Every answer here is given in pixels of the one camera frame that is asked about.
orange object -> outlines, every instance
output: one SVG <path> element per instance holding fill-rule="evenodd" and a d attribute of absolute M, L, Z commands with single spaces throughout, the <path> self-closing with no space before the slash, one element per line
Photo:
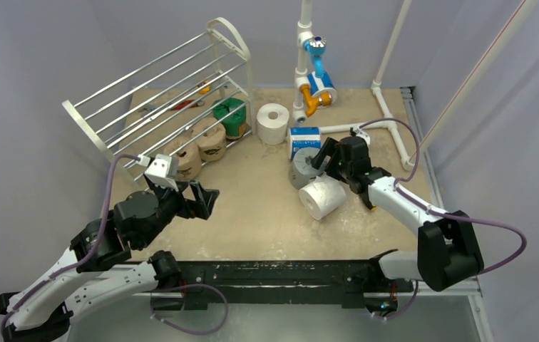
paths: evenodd
<path fill-rule="evenodd" d="M 205 84 L 207 84 L 207 83 L 209 83 L 209 81 L 200 82 L 200 84 L 198 84 L 198 88 L 204 87 Z M 199 94 L 206 94 L 206 93 L 208 93 L 210 90 L 211 90 L 211 86 L 210 86 L 210 85 L 207 85 L 206 87 L 200 89 L 200 91 L 198 91 L 198 93 L 199 93 Z"/>
<path fill-rule="evenodd" d="M 307 115 L 307 117 L 310 117 L 312 115 L 314 115 L 314 113 L 316 112 L 316 110 L 318 109 L 319 106 L 321 105 L 330 105 L 331 103 L 331 96 L 330 94 L 328 94 L 328 92 L 323 92 L 323 93 L 320 93 L 320 97 L 319 98 L 315 98 L 312 96 L 312 93 L 311 93 L 311 90 L 309 89 L 309 84 L 304 84 L 301 86 L 301 88 L 299 89 L 299 91 L 301 91 L 301 93 L 303 93 L 303 97 L 305 99 L 305 104 L 307 105 L 307 110 L 305 111 L 305 115 Z"/>

orange pipe fitting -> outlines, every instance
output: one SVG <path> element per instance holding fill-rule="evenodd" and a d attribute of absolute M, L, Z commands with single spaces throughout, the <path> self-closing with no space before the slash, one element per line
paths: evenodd
<path fill-rule="evenodd" d="M 330 105 L 332 100 L 332 97 L 330 96 L 330 94 L 328 94 L 328 92 L 320 93 L 320 96 L 318 98 L 313 97 L 309 84 L 302 85 L 299 91 L 301 91 L 301 93 L 303 94 L 303 98 L 305 99 L 305 104 L 307 105 L 305 115 L 307 115 L 308 118 L 314 115 L 319 106 Z"/>

white wall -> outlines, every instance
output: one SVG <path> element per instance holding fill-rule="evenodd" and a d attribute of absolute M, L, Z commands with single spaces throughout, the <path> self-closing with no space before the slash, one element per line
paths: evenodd
<path fill-rule="evenodd" d="M 108 165 L 61 101 L 121 73 L 87 1 L 0 1 L 0 293 L 98 216 Z"/>
<path fill-rule="evenodd" d="M 425 131 L 518 4 L 465 1 L 414 93 Z M 539 2 L 447 126 L 429 149 L 447 207 L 515 224 L 529 240 L 480 277 L 496 340 L 539 341 Z M 476 231 L 487 264 L 519 245 Z"/>
<path fill-rule="evenodd" d="M 223 16 L 236 26 L 249 46 L 258 85 L 292 86 L 301 1 L 91 3 L 126 70 L 133 70 L 202 33 L 207 21 Z M 384 78 L 386 87 L 412 86 L 419 81 L 462 3 L 463 0 L 413 2 Z M 313 31 L 327 37 L 324 65 L 336 86 L 370 86 L 400 5 L 401 1 L 394 0 L 314 2 Z M 191 64 L 185 69 L 195 70 Z M 168 80 L 176 81 L 187 74 L 172 73 Z"/>

metal rack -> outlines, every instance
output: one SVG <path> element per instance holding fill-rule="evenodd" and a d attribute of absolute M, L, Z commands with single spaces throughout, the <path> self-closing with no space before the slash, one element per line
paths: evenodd
<path fill-rule="evenodd" d="M 225 27 L 234 36 L 237 42 L 237 45 L 232 43 L 225 36 L 223 36 L 217 30 L 218 26 Z M 92 113 L 88 115 L 83 116 L 78 111 L 79 107 L 85 105 L 86 103 L 91 104 L 94 99 L 97 99 L 97 100 L 101 99 L 103 97 L 103 94 L 108 95 L 108 91 L 120 83 L 123 83 L 123 82 L 134 83 L 135 76 L 139 74 L 140 72 L 146 69 L 150 70 L 149 67 L 155 65 L 156 63 L 162 60 L 165 60 L 167 57 L 173 55 L 179 50 L 182 50 L 188 46 L 192 46 L 192 44 L 194 44 L 196 41 L 204 39 L 204 37 L 208 38 L 210 43 L 206 47 L 200 49 L 198 52 L 172 65 L 170 68 L 162 72 L 159 72 L 158 74 L 155 74 L 152 78 L 142 83 L 139 83 L 137 86 L 134 86 L 128 92 L 118 96 L 117 98 L 106 103 L 105 105 L 102 105 L 99 109 L 94 110 Z M 219 48 L 221 46 L 226 46 L 227 52 L 220 54 Z M 227 70 L 223 71 L 222 66 L 221 66 L 221 61 L 225 62 L 225 61 L 228 61 L 230 58 L 235 59 L 237 62 L 235 63 L 234 66 L 230 66 Z M 101 113 L 107 112 L 108 109 L 112 108 L 113 106 L 117 107 L 116 106 L 117 103 L 120 103 L 121 101 L 124 101 L 124 100 L 128 100 L 129 97 L 132 96 L 135 92 L 137 92 L 140 89 L 147 88 L 152 82 L 157 81 L 159 78 L 171 73 L 172 71 L 179 69 L 179 67 L 184 66 L 187 63 L 189 64 L 194 63 L 192 61 L 197 61 L 197 63 L 200 63 L 201 60 L 202 60 L 202 65 L 201 67 L 196 69 L 196 71 L 180 79 L 178 82 L 175 82 L 169 85 L 168 87 L 163 88 L 160 92 L 149 97 L 147 100 L 136 105 L 130 110 L 127 110 L 124 113 L 119 112 L 117 115 L 107 115 L 109 116 L 109 118 L 101 117 L 100 115 Z M 250 57 L 249 49 L 246 43 L 242 40 L 242 37 L 238 33 L 236 28 L 228 20 L 224 18 L 216 18 L 207 23 L 207 28 L 205 32 L 175 47 L 174 49 L 168 51 L 167 53 L 164 53 L 163 55 L 146 63 L 140 68 L 137 68 L 134 71 L 130 72 L 129 74 L 119 78 L 118 80 L 108 84 L 107 86 L 96 91 L 94 94 L 88 96 L 84 100 L 77 102 L 75 105 L 73 105 L 71 101 L 66 100 L 62 103 L 62 106 L 64 107 L 64 109 L 66 109 L 68 114 L 70 114 L 70 116 L 74 119 L 75 123 L 83 130 L 83 132 L 87 135 L 87 137 L 93 142 L 93 144 L 100 150 L 102 155 L 104 155 L 104 157 L 106 157 L 108 160 L 112 161 L 114 160 L 116 155 L 120 154 L 121 152 L 125 152 L 125 150 L 128 147 L 131 147 L 136 143 L 141 143 L 144 137 L 146 137 L 153 131 L 157 130 L 159 127 L 161 127 L 163 124 L 167 123 L 168 121 L 173 120 L 174 118 L 178 117 L 188 108 L 193 107 L 197 101 L 203 100 L 204 98 L 215 93 L 216 91 L 219 91 L 219 94 L 220 94 L 219 101 L 214 103 L 210 108 L 204 110 L 201 114 L 187 121 L 186 124 L 182 125 L 180 128 L 166 135 L 164 138 L 161 138 L 159 141 L 152 143 L 150 146 L 144 147 L 143 150 L 138 151 L 138 153 L 144 154 L 144 155 L 153 155 L 155 152 L 159 151 L 159 149 L 167 145 L 169 142 L 176 139 L 179 135 L 182 135 L 183 133 L 187 132 L 197 122 L 199 122 L 200 120 L 202 120 L 203 118 L 211 114 L 214 108 L 222 105 L 228 98 L 242 94 L 246 98 L 242 105 L 239 105 L 236 108 L 231 108 L 227 115 L 219 119 L 215 124 L 211 125 L 206 130 L 199 133 L 198 135 L 190 138 L 184 145 L 181 145 L 177 150 L 173 151 L 170 155 L 174 155 L 175 153 L 179 152 L 185 146 L 194 142 L 197 138 L 205 134 L 208 130 L 213 128 L 215 125 L 219 125 L 222 121 L 226 120 L 228 117 L 232 116 L 238 110 L 246 106 L 247 107 L 247 123 L 251 127 L 251 130 L 247 131 L 241 139 L 228 144 L 227 148 L 230 148 L 235 143 L 241 141 L 243 138 L 250 135 L 251 133 L 255 134 L 255 131 L 256 131 L 256 127 L 255 127 L 256 112 L 253 105 L 253 92 L 252 92 L 254 88 L 254 83 L 252 80 L 252 67 L 251 67 L 250 60 L 251 60 L 251 57 Z M 231 77 L 229 77 L 229 74 L 231 72 L 236 71 L 237 69 L 243 66 L 246 67 L 247 90 L 245 90 L 242 86 L 236 83 Z M 186 106 L 177 110 L 175 113 L 169 115 L 168 117 L 166 118 L 161 117 L 161 115 L 166 114 L 169 110 L 172 110 L 174 107 L 176 107 L 183 101 L 188 100 L 192 96 L 199 93 L 200 84 L 203 84 L 203 83 L 205 83 L 205 87 L 206 86 L 210 87 L 210 90 L 208 92 L 204 93 L 203 95 L 198 97 L 196 101 L 193 101 L 187 104 Z M 231 93 L 226 95 L 227 86 L 232 86 L 234 90 Z M 161 96 L 168 94 L 171 90 L 182 90 L 182 91 L 178 93 L 177 95 L 173 96 L 170 100 L 167 100 L 166 102 L 154 108 L 153 110 L 148 111 L 147 113 L 145 113 L 145 115 L 142 115 L 137 120 L 129 124 L 125 124 L 124 127 L 122 128 L 117 127 L 119 126 L 120 123 L 124 122 L 125 119 L 129 115 L 137 113 L 139 110 L 144 108 L 144 106 L 151 104 L 153 101 L 159 100 Z M 104 139 L 101 137 L 101 134 L 110 135 L 110 137 Z M 119 165 L 117 166 L 117 169 L 119 173 L 122 174 L 122 176 L 124 176 L 124 178 L 127 181 L 129 181 L 136 187 L 142 188 L 142 187 L 145 187 L 143 186 L 143 183 L 138 183 L 137 181 L 143 176 L 143 171 L 137 170 L 137 168 L 134 168 L 136 165 L 137 164 L 134 161 L 127 162 L 124 165 L 119 163 Z"/>

grey cylinder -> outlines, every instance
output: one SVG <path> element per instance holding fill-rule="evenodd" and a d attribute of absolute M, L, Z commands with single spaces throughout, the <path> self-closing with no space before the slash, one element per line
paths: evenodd
<path fill-rule="evenodd" d="M 306 147 L 298 150 L 292 158 L 289 170 L 289 180 L 292 186 L 299 190 L 309 183 L 312 178 L 320 176 L 326 168 L 326 162 L 322 163 L 320 170 L 312 167 L 312 158 L 315 157 L 319 148 Z"/>

